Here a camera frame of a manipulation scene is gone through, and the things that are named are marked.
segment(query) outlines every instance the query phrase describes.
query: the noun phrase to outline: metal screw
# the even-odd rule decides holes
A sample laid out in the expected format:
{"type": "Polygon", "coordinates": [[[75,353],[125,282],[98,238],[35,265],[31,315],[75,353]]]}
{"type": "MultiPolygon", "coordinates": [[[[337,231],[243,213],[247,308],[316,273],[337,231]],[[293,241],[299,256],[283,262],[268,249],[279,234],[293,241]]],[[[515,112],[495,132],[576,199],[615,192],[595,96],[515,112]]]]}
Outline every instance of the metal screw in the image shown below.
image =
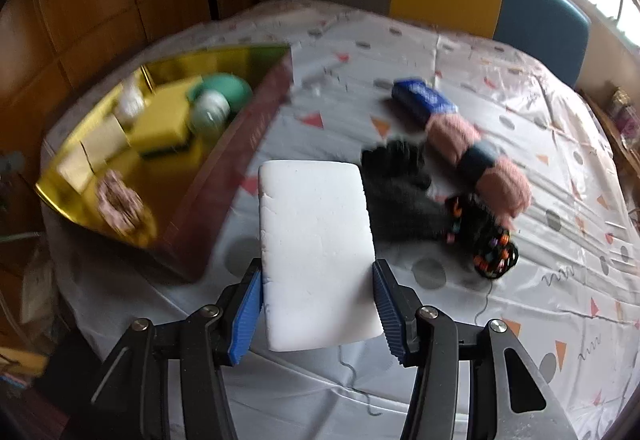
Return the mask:
{"type": "Polygon", "coordinates": [[[141,317],[140,319],[136,319],[131,323],[131,329],[134,332],[144,332],[147,328],[149,328],[150,324],[151,321],[149,321],[149,319],[141,317]]]}
{"type": "Polygon", "coordinates": [[[205,305],[200,309],[200,315],[203,317],[214,318],[220,314],[220,307],[216,305],[205,305]]]}
{"type": "Polygon", "coordinates": [[[507,323],[501,319],[491,319],[491,321],[489,321],[489,326],[491,327],[491,330],[498,332],[498,334],[502,334],[507,331],[507,323]]]}
{"type": "Polygon", "coordinates": [[[422,319],[436,319],[438,317],[438,309],[433,306],[423,306],[418,310],[418,315],[422,319]]]}

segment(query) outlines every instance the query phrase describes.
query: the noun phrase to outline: patterned tablecloth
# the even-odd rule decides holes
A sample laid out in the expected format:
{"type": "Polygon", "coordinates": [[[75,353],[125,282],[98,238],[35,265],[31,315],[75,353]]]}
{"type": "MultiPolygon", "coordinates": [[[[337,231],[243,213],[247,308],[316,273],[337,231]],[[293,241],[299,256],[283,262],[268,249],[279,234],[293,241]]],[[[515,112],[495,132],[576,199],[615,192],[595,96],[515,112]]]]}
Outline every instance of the patterned tablecloth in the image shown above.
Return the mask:
{"type": "MultiPolygon", "coordinates": [[[[401,284],[457,321],[500,317],[540,366],[578,437],[599,438],[638,384],[638,236],[631,230],[609,144],[590,111],[538,61],[509,46],[414,27],[306,0],[264,4],[192,27],[146,49],[89,90],[43,145],[43,164],[118,80],[150,59],[210,45],[292,45],[294,86],[246,172],[201,281],[180,285],[144,256],[64,223],[44,209],[60,289],[102,356],[135,317],[159,324],[216,300],[258,256],[258,166],[269,159],[349,160],[363,146],[419,133],[389,102],[392,81],[423,77],[460,107],[531,182],[533,203],[514,221],[515,269],[496,282],[438,243],[376,243],[401,284]]],[[[430,194],[460,189],[434,158],[430,194]]],[[[468,372],[461,366],[456,438],[464,438],[468,372]]],[[[172,371],[172,428],[180,435],[172,371]]],[[[226,370],[240,439],[398,438],[415,370],[383,336],[306,352],[266,348],[264,321],[251,351],[226,370]]]]}

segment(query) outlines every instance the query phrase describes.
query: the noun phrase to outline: white foam block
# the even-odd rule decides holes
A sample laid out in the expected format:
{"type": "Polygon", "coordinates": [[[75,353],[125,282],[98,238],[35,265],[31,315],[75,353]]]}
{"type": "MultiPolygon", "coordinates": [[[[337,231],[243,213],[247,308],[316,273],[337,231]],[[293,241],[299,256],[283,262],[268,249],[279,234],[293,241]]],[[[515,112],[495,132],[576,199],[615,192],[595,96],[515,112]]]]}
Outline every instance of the white foam block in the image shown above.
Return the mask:
{"type": "Polygon", "coordinates": [[[382,334],[357,166],[271,160],[258,173],[269,348],[324,348],[382,334]]]}

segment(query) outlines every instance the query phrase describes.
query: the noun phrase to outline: green ball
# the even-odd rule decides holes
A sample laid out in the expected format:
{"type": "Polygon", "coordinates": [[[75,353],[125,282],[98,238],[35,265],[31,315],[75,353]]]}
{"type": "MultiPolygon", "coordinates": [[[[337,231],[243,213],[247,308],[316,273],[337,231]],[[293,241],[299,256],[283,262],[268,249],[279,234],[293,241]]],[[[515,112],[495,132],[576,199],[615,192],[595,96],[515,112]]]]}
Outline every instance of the green ball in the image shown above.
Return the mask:
{"type": "Polygon", "coordinates": [[[202,78],[202,83],[194,87],[188,94],[191,103],[207,91],[217,91],[225,96],[232,113],[238,113],[251,99],[252,91],[249,83],[233,74],[214,74],[202,78]]]}

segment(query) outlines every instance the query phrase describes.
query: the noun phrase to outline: blue box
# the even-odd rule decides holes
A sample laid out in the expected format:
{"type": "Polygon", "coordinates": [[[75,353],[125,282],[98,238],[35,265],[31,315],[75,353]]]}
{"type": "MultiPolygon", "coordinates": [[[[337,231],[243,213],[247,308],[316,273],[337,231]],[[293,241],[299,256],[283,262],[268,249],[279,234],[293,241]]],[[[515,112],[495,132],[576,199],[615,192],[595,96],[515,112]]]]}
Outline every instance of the blue box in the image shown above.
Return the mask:
{"type": "Polygon", "coordinates": [[[397,79],[391,97],[403,104],[421,125],[435,113],[456,113],[458,107],[420,78],[397,79]]]}

